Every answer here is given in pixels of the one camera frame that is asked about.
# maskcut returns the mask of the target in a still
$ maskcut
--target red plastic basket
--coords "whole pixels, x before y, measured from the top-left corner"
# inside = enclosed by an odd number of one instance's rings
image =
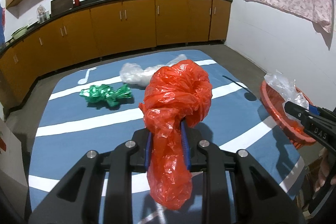
[[[313,103],[303,92],[302,94],[308,100],[309,104],[313,105]],[[291,120],[286,116],[285,111],[282,107],[282,104],[285,100],[278,92],[276,92],[273,88],[267,85],[265,80],[260,86],[260,95],[261,101],[267,109],[268,113],[274,118],[276,123],[290,139],[296,149],[299,149],[304,145],[313,145],[314,143],[316,143],[315,139],[311,138],[304,132],[302,134],[297,132],[293,127],[288,124]]]

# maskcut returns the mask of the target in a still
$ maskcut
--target blue gripper pad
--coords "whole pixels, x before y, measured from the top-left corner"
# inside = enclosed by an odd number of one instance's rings
[[[184,164],[187,167],[187,170],[190,171],[190,169],[191,169],[190,148],[189,148],[189,144],[188,144],[188,139],[187,139],[187,134],[186,134],[186,131],[185,131],[184,122],[181,122],[181,142],[182,142]]]
[[[187,170],[191,169],[190,162],[190,148],[188,144],[188,139],[185,131],[184,122],[181,122],[181,142],[182,142],[182,150],[183,150],[183,158],[184,164],[187,167]],[[145,169],[148,171],[148,167],[151,163],[151,155],[152,155],[152,133],[148,134],[147,144],[146,144],[146,153],[145,153]]]
[[[151,156],[152,156],[152,133],[149,132],[146,144],[146,151],[145,151],[145,170],[148,171],[148,167],[151,163]]]
[[[320,115],[320,112],[317,110],[317,107],[309,105],[309,111],[315,115]]]

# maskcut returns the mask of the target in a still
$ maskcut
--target metal screw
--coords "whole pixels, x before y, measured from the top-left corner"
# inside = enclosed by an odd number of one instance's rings
[[[238,151],[238,155],[240,157],[244,158],[244,157],[247,157],[248,152],[246,150],[244,150],[244,149],[241,149],[241,150]]]
[[[210,143],[207,140],[202,140],[202,141],[199,141],[199,145],[201,147],[207,147],[210,145]]]
[[[134,147],[135,146],[135,141],[127,141],[125,143],[125,146],[128,148]]]
[[[97,156],[97,152],[94,150],[90,150],[88,153],[86,153],[86,156],[90,159],[93,159],[94,157]]]

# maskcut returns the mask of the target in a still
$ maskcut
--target gray floor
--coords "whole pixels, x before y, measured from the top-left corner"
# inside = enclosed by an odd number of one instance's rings
[[[36,130],[38,128],[39,122],[41,120],[44,108],[47,101],[57,84],[57,82],[66,75],[69,75],[77,70],[91,68],[93,66],[102,65],[105,63],[110,63],[117,60],[123,60],[139,55],[145,55],[148,53],[154,53],[159,51],[174,51],[174,50],[186,50],[186,49],[197,49],[212,57],[217,63],[225,67],[230,73],[235,77],[240,79],[258,98],[260,98],[259,87],[263,81],[263,76],[265,72],[259,67],[254,65],[248,59],[244,58],[237,52],[233,51],[224,44],[213,44],[213,45],[197,45],[197,46],[183,46],[178,48],[170,48],[158,51],[143,52],[133,55],[125,55],[122,57],[103,60],[98,63],[89,64],[77,69],[69,70],[57,75],[40,80],[35,88],[33,89],[30,97],[28,98],[26,104],[21,110],[12,112],[6,120],[7,126],[11,131],[19,136],[21,140],[26,139],[26,150],[31,152]],[[314,145],[312,147],[306,147],[300,151],[303,156],[305,163],[309,164],[317,158],[318,151],[320,150],[319,145]]]

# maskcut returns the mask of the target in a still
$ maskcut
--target green plastic bag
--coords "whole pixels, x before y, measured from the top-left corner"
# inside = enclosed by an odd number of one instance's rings
[[[92,85],[88,89],[83,89],[79,95],[84,97],[88,103],[106,101],[110,107],[116,107],[120,104],[118,100],[132,98],[132,91],[127,84],[122,85],[117,90],[113,90],[109,85],[102,84],[100,86]]]

